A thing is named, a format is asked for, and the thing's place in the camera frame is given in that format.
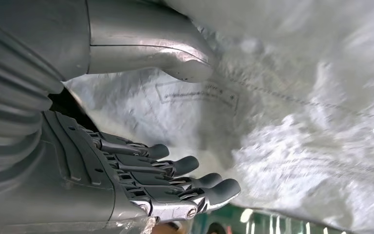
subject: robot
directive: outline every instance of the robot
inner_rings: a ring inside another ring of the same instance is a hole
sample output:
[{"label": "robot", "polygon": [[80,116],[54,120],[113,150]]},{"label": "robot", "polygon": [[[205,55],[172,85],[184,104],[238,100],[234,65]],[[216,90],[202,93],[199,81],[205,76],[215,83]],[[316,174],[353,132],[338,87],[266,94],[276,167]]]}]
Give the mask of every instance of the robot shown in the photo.
[{"label": "robot", "polygon": [[94,132],[48,111],[61,81],[157,67],[200,82],[216,59],[191,21],[135,0],[0,0],[0,233],[24,224],[189,220],[240,187],[164,145]]}]

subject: crumpled plastic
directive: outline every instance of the crumpled plastic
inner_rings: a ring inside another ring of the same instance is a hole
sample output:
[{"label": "crumpled plastic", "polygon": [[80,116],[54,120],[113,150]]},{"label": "crumpled plastic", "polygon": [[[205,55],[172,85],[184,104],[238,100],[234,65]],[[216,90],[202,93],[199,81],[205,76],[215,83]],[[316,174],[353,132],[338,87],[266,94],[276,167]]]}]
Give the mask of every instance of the crumpled plastic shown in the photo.
[{"label": "crumpled plastic", "polygon": [[219,57],[207,82],[156,69],[66,83],[102,131],[197,156],[234,204],[374,234],[374,1],[168,0]]}]

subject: shiny metal surface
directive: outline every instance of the shiny metal surface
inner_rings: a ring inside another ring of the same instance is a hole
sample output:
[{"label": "shiny metal surface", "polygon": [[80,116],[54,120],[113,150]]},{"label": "shiny metal surface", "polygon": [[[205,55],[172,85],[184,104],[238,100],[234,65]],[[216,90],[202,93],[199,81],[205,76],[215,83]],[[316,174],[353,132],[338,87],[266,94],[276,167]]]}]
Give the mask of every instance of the shiny metal surface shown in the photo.
[{"label": "shiny metal surface", "polygon": [[128,0],[88,0],[90,74],[157,67],[187,82],[211,76],[215,57],[185,16]]}]

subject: metal bolt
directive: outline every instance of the metal bolt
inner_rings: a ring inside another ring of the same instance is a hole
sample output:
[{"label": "metal bolt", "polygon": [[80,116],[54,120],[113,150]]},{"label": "metal bolt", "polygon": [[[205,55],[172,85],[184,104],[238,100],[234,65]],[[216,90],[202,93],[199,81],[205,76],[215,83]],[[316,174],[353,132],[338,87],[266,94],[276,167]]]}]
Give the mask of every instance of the metal bolt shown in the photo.
[{"label": "metal bolt", "polygon": [[145,211],[145,212],[148,212],[148,207],[146,205],[140,205],[140,208]]},{"label": "metal bolt", "polygon": [[193,208],[191,209],[188,213],[187,213],[187,218],[193,218],[197,213],[197,210],[196,208]]}]

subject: gray panel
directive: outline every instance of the gray panel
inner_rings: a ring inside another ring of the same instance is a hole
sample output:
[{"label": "gray panel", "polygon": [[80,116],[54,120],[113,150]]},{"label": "gray panel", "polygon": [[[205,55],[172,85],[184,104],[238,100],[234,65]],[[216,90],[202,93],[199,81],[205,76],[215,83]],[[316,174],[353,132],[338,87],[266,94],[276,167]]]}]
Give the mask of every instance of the gray panel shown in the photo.
[{"label": "gray panel", "polygon": [[0,28],[47,61],[64,80],[88,70],[85,0],[0,0]]},{"label": "gray panel", "polygon": [[157,67],[187,82],[212,75],[213,52],[185,16],[128,0],[88,0],[88,10],[90,74]]}]

